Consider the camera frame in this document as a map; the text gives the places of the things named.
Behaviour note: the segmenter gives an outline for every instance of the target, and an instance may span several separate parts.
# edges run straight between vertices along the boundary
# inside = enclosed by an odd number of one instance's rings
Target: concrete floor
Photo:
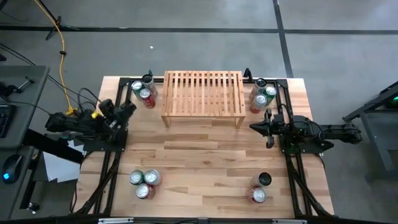
[[[272,0],[45,1],[70,26],[277,28]],[[280,0],[286,29],[398,29],[394,0]],[[28,19],[29,26],[49,26],[33,1],[18,0],[4,11]],[[17,22],[0,14],[0,24]],[[99,92],[104,75],[141,75],[151,69],[244,70],[256,77],[286,77],[278,34],[96,33],[64,32],[68,87]],[[0,31],[0,42],[58,78],[60,38],[46,32]],[[342,123],[341,117],[397,81],[398,35],[286,35],[294,77],[304,78],[313,119]],[[23,65],[6,52],[7,62]],[[40,106],[65,111],[62,92],[46,84]],[[44,132],[47,115],[36,111],[31,128]],[[335,213],[344,218],[398,223],[398,182],[369,184],[364,176],[378,169],[379,158],[365,134],[361,144],[336,142],[325,153],[326,175]],[[35,198],[38,217],[68,213],[73,183],[44,185]],[[29,217],[19,211],[14,218]]]

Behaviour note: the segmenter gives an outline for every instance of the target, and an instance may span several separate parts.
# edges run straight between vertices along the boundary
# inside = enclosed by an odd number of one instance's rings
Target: red soda can
[[[148,109],[152,109],[155,107],[156,102],[153,94],[148,89],[143,89],[139,92],[139,96],[141,97],[142,101],[144,102],[145,106]]]
[[[139,199],[152,199],[155,197],[155,188],[151,185],[140,184],[136,189],[136,195]]]
[[[266,192],[260,187],[254,187],[248,191],[248,201],[262,203],[266,200]]]
[[[267,97],[264,94],[258,94],[251,102],[250,111],[252,113],[260,113],[261,109],[267,104]]]

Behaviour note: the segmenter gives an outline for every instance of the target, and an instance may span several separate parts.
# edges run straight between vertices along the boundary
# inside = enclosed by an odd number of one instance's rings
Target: soda can
[[[155,188],[151,185],[140,184],[136,189],[136,195],[139,199],[152,199],[155,197]]]
[[[142,100],[139,94],[141,90],[143,90],[144,88],[145,88],[144,85],[140,81],[135,81],[131,84],[132,92],[135,94],[138,100]]]
[[[145,173],[145,183],[149,185],[159,185],[162,182],[162,176],[157,170],[149,170]]]
[[[249,100],[250,102],[253,101],[254,97],[258,94],[261,94],[266,90],[266,85],[267,81],[263,78],[257,79],[257,81],[254,83],[253,88],[251,89],[250,95],[249,95]]]
[[[266,172],[262,172],[260,175],[255,175],[250,180],[251,187],[265,187],[271,184],[271,175]]]
[[[266,192],[260,187],[253,187],[248,191],[248,200],[254,203],[265,202]]]
[[[139,92],[139,96],[141,97],[142,102],[144,102],[145,106],[148,109],[152,109],[155,107],[156,102],[153,94],[148,89],[142,89]]]
[[[276,95],[276,89],[272,86],[269,86],[266,88],[266,90],[264,91],[264,95],[267,97],[267,105],[269,105],[271,103],[271,101],[275,98]]]
[[[140,185],[144,183],[144,173],[141,170],[134,170],[130,174],[130,183]]]
[[[157,98],[158,92],[155,86],[155,82],[154,82],[154,78],[152,77],[152,75],[144,75],[142,77],[142,83],[144,84],[144,87],[147,88],[148,90],[150,90],[152,92],[152,94],[154,95],[155,98]]]
[[[258,94],[251,102],[250,111],[252,113],[260,113],[261,108],[267,104],[267,98],[264,94]]]

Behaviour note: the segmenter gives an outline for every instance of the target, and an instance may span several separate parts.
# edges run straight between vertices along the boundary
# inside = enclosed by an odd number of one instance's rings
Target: wooden table
[[[115,100],[119,78],[104,77],[100,99]],[[304,80],[288,81],[294,113],[312,118]],[[157,84],[157,88],[162,93],[163,84]],[[251,88],[252,85],[244,84],[247,116],[240,129],[235,129],[233,120],[222,118],[175,118],[173,125],[166,128],[160,117],[162,94],[151,110],[133,96],[138,109],[129,121],[129,137],[119,166],[112,216],[294,217],[285,159],[278,139],[275,138],[272,149],[266,149],[267,138],[249,128],[249,124],[264,117],[264,113],[252,114],[249,110]],[[270,107],[276,114],[275,100]],[[82,165],[76,209],[97,187],[103,156],[103,152],[92,153]],[[314,155],[304,154],[303,164],[308,187],[324,208],[333,213],[321,161]],[[136,187],[129,183],[129,174],[134,169],[158,169],[163,175],[154,199],[136,197]],[[259,205],[249,203],[245,198],[249,180],[263,171],[272,176],[271,185],[265,188],[266,201]],[[301,190],[297,192],[304,211]]]

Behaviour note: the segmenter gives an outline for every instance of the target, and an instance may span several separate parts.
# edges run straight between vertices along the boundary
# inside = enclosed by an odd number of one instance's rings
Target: white paper
[[[83,145],[75,146],[73,141],[68,141],[68,146],[81,152],[82,154],[85,154],[83,152]],[[66,159],[61,159],[46,152],[43,152],[43,155],[49,181],[57,179],[57,182],[60,183],[79,178],[80,164],[68,161]]]

